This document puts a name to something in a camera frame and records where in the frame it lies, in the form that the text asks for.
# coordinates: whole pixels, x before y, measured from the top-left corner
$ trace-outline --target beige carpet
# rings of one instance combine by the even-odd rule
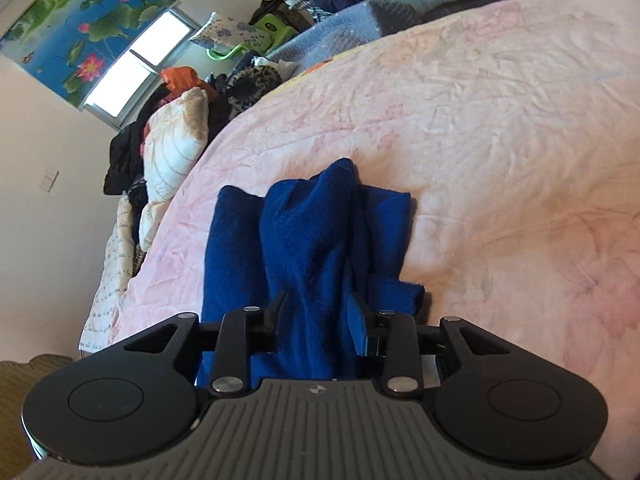
[[[40,355],[28,364],[0,362],[0,480],[14,478],[34,460],[20,420],[24,397],[38,380],[70,362],[56,355]]]

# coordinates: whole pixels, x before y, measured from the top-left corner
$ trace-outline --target light switch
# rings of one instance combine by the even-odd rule
[[[51,188],[56,183],[59,174],[60,172],[58,170],[47,168],[46,170],[44,170],[44,177],[40,181],[40,185],[38,186],[38,188],[43,190],[45,193],[50,192]]]

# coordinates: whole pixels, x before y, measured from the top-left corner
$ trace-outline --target red cloth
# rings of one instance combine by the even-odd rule
[[[160,75],[171,93],[182,95],[183,92],[198,87],[207,92],[209,102],[215,101],[218,97],[218,92],[213,89],[213,86],[200,79],[196,71],[190,66],[167,68],[162,70]]]

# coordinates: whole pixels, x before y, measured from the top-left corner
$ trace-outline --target logo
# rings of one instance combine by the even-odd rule
[[[316,384],[316,386],[312,386],[311,388],[307,388],[307,390],[309,390],[314,395],[322,395],[322,394],[325,394],[325,393],[327,393],[329,391],[324,386],[322,386],[322,384]]]

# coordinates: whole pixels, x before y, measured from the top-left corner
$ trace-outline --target floral pillowcase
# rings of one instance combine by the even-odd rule
[[[209,21],[190,38],[190,41],[222,55],[228,54],[240,43],[262,53],[271,45],[270,36],[263,30],[221,16],[217,12],[211,15]]]

